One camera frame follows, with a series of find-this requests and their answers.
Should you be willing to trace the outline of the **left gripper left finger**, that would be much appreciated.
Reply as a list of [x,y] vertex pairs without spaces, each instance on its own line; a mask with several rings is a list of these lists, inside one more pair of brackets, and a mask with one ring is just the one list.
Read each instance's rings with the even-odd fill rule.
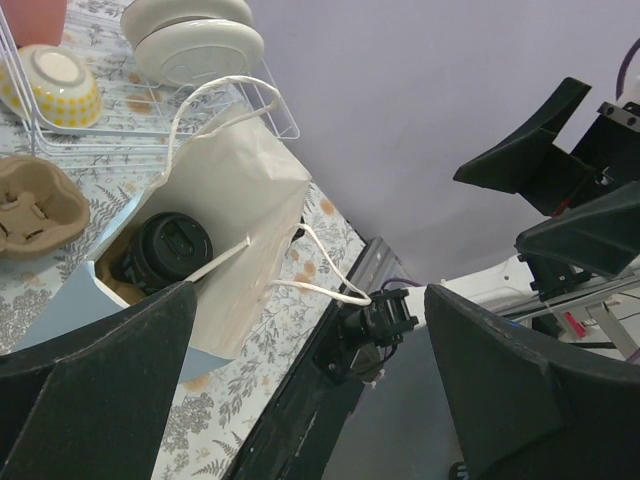
[[179,282],[2,356],[2,478],[150,478],[196,310]]

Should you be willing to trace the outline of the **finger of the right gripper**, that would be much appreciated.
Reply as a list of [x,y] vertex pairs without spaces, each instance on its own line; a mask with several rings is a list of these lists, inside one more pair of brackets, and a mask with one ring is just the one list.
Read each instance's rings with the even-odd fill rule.
[[639,184],[629,183],[522,232],[515,247],[605,278],[619,275],[639,256]]
[[499,192],[516,194],[541,167],[559,132],[591,87],[567,77],[520,127],[458,168],[453,179]]

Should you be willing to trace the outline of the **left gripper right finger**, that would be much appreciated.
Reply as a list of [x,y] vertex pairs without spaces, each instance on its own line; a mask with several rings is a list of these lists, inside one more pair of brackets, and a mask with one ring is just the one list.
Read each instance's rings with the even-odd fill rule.
[[639,368],[516,325],[440,285],[427,328],[473,479],[636,479]]

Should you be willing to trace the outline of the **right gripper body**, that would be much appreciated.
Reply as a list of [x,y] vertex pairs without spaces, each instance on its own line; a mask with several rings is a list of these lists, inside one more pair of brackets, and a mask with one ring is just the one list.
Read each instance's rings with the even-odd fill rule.
[[[547,221],[632,182],[639,184],[639,106],[606,104],[572,151],[553,142],[546,160],[519,194]],[[533,273],[531,287],[543,299],[598,275],[538,255],[522,256]]]

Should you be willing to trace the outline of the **single brown cup carrier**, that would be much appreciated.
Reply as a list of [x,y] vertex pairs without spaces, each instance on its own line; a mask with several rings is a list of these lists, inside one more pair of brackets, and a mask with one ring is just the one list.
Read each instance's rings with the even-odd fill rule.
[[126,304],[134,305],[147,297],[138,287],[116,280],[111,273],[110,263],[106,257],[101,257],[95,266],[96,277]]

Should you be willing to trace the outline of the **dark takeout coffee cup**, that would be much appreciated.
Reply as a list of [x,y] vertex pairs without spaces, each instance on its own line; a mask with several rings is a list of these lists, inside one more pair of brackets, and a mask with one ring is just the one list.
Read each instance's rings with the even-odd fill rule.
[[131,284],[146,295],[162,289],[159,277],[135,239],[126,245],[124,252],[115,260],[111,272],[116,280]]

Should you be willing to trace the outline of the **black coffee cup lid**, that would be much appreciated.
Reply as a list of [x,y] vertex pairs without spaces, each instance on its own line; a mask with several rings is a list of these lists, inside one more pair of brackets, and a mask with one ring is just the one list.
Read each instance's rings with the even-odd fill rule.
[[186,279],[213,259],[207,232],[192,217],[179,212],[150,217],[134,239],[159,277],[162,289]]

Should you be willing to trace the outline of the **single white straw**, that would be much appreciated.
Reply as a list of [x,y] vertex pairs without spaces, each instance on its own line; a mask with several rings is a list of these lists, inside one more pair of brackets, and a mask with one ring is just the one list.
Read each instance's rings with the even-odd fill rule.
[[220,254],[217,257],[215,257],[213,260],[207,262],[205,265],[203,265],[202,267],[200,267],[199,269],[194,271],[192,274],[190,274],[186,278],[186,281],[192,282],[192,283],[196,283],[196,282],[200,281],[206,275],[208,275],[213,270],[215,270],[217,267],[219,267],[220,265],[222,265],[226,261],[230,260],[235,255],[237,255],[238,253],[242,252],[250,244],[251,244],[251,239],[250,239],[249,236],[246,236],[244,240],[240,241],[238,244],[236,244],[232,248],[226,250],[222,254]]

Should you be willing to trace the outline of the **white blue paper bag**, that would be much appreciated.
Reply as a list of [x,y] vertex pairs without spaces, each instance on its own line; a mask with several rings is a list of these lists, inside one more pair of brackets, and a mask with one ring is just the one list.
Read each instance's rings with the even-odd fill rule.
[[228,364],[283,285],[310,183],[260,110],[230,106],[185,142],[169,142],[164,171],[113,220],[18,348],[127,309],[133,290],[187,281],[197,311],[180,381]]

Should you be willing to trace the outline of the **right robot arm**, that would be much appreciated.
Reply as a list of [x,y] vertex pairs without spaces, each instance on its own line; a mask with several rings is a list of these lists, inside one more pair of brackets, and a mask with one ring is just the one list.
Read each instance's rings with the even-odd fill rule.
[[443,286],[488,310],[529,315],[639,272],[639,89],[603,103],[570,152],[555,140],[589,92],[564,79],[520,127],[458,168],[455,181],[518,195],[545,216],[516,255]]

